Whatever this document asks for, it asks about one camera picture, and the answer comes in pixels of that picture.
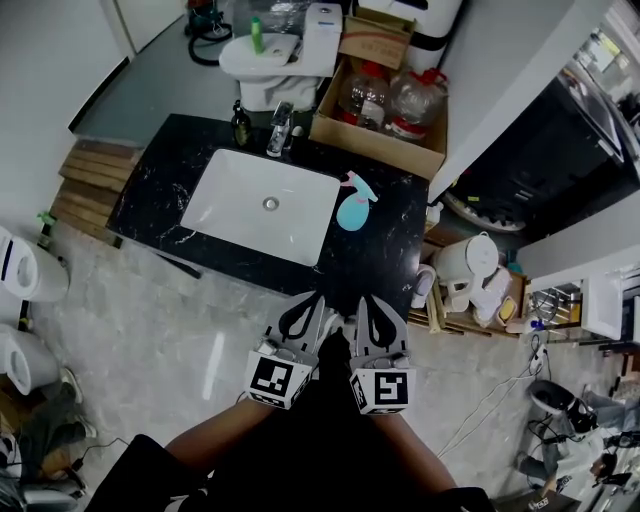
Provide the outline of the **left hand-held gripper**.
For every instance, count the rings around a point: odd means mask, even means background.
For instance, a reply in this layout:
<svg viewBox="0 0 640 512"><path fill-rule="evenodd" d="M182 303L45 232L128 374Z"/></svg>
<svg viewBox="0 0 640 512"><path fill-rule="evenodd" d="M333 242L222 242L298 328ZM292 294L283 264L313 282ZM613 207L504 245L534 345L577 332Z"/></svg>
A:
<svg viewBox="0 0 640 512"><path fill-rule="evenodd" d="M244 391L251 400L280 409L290 409L297 401L319 363L324 308L322 295L302 293L270 311L266 336L247 359Z"/></svg>

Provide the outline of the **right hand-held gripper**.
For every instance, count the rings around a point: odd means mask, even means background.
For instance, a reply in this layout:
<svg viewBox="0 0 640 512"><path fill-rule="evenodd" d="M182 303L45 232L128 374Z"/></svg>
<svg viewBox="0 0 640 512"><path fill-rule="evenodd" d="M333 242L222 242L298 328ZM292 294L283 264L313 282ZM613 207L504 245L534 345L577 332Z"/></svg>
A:
<svg viewBox="0 0 640 512"><path fill-rule="evenodd" d="M359 300L349 382L361 415L396 414L411 405L416 370L407 338L405 321L387 302L374 295ZM371 347L392 354L370 355Z"/></svg>

